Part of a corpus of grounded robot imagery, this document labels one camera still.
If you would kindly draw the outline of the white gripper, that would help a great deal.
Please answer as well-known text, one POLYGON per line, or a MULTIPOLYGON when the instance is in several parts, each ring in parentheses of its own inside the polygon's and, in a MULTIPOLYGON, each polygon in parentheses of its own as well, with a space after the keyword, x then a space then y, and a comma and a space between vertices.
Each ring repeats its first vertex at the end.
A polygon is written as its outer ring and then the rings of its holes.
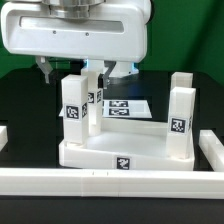
POLYGON ((106 89, 116 62, 140 62, 147 52, 148 0, 103 0, 85 18, 60 18, 43 0, 9 0, 1 9, 4 47, 12 54, 36 56, 50 83, 46 57, 108 60, 98 76, 106 89))

